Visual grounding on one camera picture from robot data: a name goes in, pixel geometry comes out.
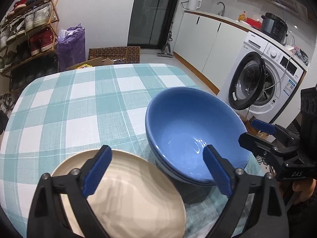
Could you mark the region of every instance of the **white cabinet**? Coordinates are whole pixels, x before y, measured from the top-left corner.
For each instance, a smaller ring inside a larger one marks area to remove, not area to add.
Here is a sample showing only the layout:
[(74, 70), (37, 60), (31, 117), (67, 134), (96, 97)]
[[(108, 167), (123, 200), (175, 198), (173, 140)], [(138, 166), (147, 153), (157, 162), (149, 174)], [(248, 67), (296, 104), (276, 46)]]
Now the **white cabinet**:
[(205, 67), (202, 70), (202, 74), (219, 90), (230, 73), (247, 34), (239, 28), (221, 23)]
[(174, 52), (202, 72), (219, 25), (220, 22), (217, 20), (185, 13)]

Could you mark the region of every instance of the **pressure cooker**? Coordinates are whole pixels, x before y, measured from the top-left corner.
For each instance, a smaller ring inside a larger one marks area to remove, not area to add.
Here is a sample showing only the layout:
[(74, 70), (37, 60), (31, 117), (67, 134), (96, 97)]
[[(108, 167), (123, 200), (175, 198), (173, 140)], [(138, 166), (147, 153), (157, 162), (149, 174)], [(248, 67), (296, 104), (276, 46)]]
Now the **pressure cooker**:
[(287, 24), (280, 17), (269, 12), (261, 17), (263, 21), (260, 31), (282, 44), (287, 34)]

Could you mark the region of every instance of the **floor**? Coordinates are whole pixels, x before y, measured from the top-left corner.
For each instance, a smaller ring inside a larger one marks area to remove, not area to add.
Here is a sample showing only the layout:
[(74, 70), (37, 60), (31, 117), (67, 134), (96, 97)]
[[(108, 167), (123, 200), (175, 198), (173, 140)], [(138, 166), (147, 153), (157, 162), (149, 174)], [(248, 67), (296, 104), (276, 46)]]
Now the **floor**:
[(156, 54), (159, 50), (141, 50), (140, 63), (164, 63), (180, 68), (185, 72), (202, 91), (215, 95), (194, 73), (192, 73), (185, 65), (176, 58), (158, 57)]

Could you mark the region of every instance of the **front-loading washer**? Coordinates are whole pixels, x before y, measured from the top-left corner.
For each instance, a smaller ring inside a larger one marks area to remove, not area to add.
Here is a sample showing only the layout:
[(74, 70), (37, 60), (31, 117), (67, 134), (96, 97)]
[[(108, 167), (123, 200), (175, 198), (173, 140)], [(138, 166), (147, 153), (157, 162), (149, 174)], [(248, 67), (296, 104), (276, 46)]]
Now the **front-loading washer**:
[(217, 97), (247, 119), (273, 122), (303, 72), (279, 48), (249, 32)]

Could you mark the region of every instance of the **washing machine door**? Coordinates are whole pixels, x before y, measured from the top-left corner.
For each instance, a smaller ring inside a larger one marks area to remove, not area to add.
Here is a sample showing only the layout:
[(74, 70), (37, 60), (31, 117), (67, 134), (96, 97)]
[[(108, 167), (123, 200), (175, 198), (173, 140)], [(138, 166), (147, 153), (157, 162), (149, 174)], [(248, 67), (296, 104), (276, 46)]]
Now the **washing machine door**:
[(248, 53), (239, 63), (229, 88), (229, 104), (233, 109), (250, 107), (263, 93), (266, 67), (257, 52)]

